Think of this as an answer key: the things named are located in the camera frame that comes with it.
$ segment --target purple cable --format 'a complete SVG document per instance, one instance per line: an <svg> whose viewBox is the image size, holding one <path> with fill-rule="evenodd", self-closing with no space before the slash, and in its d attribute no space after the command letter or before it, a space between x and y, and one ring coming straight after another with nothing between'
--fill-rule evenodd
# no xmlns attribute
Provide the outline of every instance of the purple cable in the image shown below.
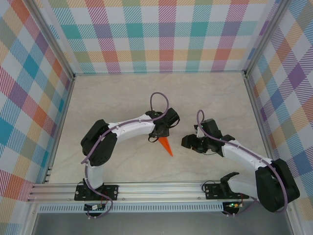
<svg viewBox="0 0 313 235"><path fill-rule="evenodd" d="M124 123L121 123L119 126L124 126L124 125L127 125L127 124L129 124L129 123L133 123L133 122L155 121L155 120L158 120L158 119L164 117L164 116L166 115L168 109L169 109L169 101L168 101L168 98L167 98L163 93L161 93L161 92L154 92L154 93L152 93L152 95L150 96L150 108L151 108L151 110L153 110L153 108L152 108L152 98L153 98L153 96L154 96L155 94L160 94L160 95L163 96L163 97L165 98L165 100L166 100L166 109L165 109L165 111L164 111L164 113L163 113L162 115L160 115L160 116L158 116L158 117L156 117L156 118L152 118L152 119L143 119L143 120L136 119L136 120L126 121L126 122L124 122ZM100 143L100 141L104 138L104 136L106 136L110 131L116 129L116 127L117 127L117 126L114 126L114 127L110 128L109 130L107 130L105 133L103 133L103 134L99 137L99 139L98 139L97 142L94 144L94 146L92 147L91 151L90 151L89 154L86 156L86 158L81 162L81 164L87 163L87 160L90 158L91 154L94 152L95 148L98 146L98 144ZM112 200L110 197L108 197L108 196L106 196L106 195L104 195L104 194L102 194L102 193L96 191L93 187L91 187L90 182L89 182L89 180L88 180L88 164L86 164L86 166L85 166L85 178L86 178L86 184L87 184L87 186L89 187L89 189L90 189L91 191L93 191L94 193L96 193L96 194L98 194L98 195L100 195L100 196L102 196L102 197L108 199L108 200L111 202L110 208L109 208L106 212L100 214L100 215L97 216L97 217L92 217L92 216L89 215L89 211L87 212L87 215L89 216L89 218L94 218L94 219L96 219L96 218L101 218L101 217L105 216L106 214L108 214L110 210L112 210L112 208L113 208L113 200Z"/></svg>
<svg viewBox="0 0 313 235"><path fill-rule="evenodd" d="M271 171L274 173L275 177L277 178L277 180L278 180L278 182L279 182L279 185L280 185L280 187L281 187L281 189L282 189L282 191L283 191L283 196L284 196L284 207L283 207L283 209L282 209L281 211L277 211L276 213L285 212L286 209L287 209L287 206L288 206L287 192L286 192L284 183L283 183L282 179L280 178L280 176L278 175L278 173L277 173L277 171L275 170L275 168L272 167L268 162L263 161L263 159L262 159L261 157L259 157L258 155L256 155L255 153L251 152L250 150L248 150L248 149L246 149L246 148L244 148L244 147L242 147L242 146L240 146L240 145L237 145L237 144L231 143L231 142L227 142L227 141L224 141L224 140L220 140L220 139L218 139L218 138L215 138L215 137L213 137L213 136L210 136L208 133L206 133L206 132L203 130L203 128L202 128L202 126L201 126L201 123L200 123L200 121L199 121L199 113L202 113L202 116L203 116L203 119L202 119L202 120L204 120L204 112L203 112L203 110L201 110L201 109L198 110L198 112L197 112L197 123L198 123L198 127L202 130L202 132L203 132L206 136L208 136L208 137L209 137L210 139L212 139L212 140L219 141L219 142L223 142L223 143L225 143L225 144L232 145L232 146L234 146L234 147L236 147L236 148L239 148L239 149L245 151L246 153L248 153L248 154L250 154L251 156L255 157L257 160L264 162L265 165L267 165L267 166L269 167L269 169L271 169Z"/></svg>

